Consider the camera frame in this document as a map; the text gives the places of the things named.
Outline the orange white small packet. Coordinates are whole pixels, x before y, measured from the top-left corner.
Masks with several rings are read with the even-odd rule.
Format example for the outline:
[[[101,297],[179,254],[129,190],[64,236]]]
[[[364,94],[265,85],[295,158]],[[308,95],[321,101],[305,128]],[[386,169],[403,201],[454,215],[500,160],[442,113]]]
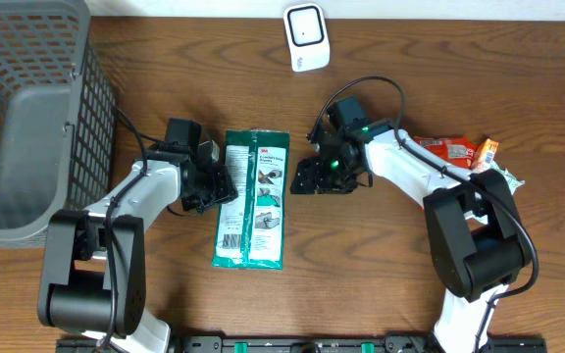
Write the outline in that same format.
[[[471,166],[474,173],[481,173],[491,168],[498,145],[498,142],[488,138],[478,147]]]

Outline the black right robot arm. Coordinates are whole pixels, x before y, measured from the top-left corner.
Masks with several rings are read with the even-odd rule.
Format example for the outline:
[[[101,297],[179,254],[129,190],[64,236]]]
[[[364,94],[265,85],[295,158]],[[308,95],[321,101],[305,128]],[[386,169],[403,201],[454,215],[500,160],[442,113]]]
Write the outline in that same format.
[[[421,206],[432,262],[446,288],[433,329],[433,349],[484,352],[497,302],[537,262],[502,173],[474,173],[442,160],[396,124],[371,121],[355,97],[327,110],[331,129],[317,123],[308,140],[317,155],[299,162],[293,194],[349,194],[362,174],[382,177]]]

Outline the mint green snack packet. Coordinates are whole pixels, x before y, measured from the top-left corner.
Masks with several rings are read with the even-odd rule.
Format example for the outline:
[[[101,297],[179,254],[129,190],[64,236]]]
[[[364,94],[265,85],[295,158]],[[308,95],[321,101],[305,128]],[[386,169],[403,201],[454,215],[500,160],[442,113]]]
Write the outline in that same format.
[[[495,161],[491,162],[490,167],[502,174],[508,184],[509,191],[512,195],[515,194],[516,190],[519,187],[523,186],[526,183],[524,180],[517,179],[508,169],[499,166]]]

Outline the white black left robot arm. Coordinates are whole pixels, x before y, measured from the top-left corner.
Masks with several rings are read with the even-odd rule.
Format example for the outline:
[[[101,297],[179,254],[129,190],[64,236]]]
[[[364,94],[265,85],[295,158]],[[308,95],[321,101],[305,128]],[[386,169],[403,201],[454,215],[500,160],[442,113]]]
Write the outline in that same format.
[[[39,321],[94,339],[98,351],[168,351],[169,324],[145,307],[145,232],[175,202],[200,215],[236,196],[208,131],[194,121],[169,120],[164,138],[143,147],[112,191],[49,220]]]

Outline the red snack bag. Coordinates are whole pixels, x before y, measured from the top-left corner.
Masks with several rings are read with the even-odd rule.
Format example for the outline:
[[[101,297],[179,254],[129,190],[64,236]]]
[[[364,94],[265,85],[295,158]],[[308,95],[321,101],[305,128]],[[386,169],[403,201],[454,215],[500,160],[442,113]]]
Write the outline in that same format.
[[[414,141],[442,160],[459,168],[471,169],[478,147],[467,137],[427,138],[414,137]]]

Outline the green white packet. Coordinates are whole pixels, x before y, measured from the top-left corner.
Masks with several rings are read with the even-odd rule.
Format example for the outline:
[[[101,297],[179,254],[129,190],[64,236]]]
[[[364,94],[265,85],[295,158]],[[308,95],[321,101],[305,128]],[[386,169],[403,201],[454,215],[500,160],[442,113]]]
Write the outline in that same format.
[[[226,143],[225,166],[237,197],[220,208],[212,265],[280,271],[290,134],[229,130]]]

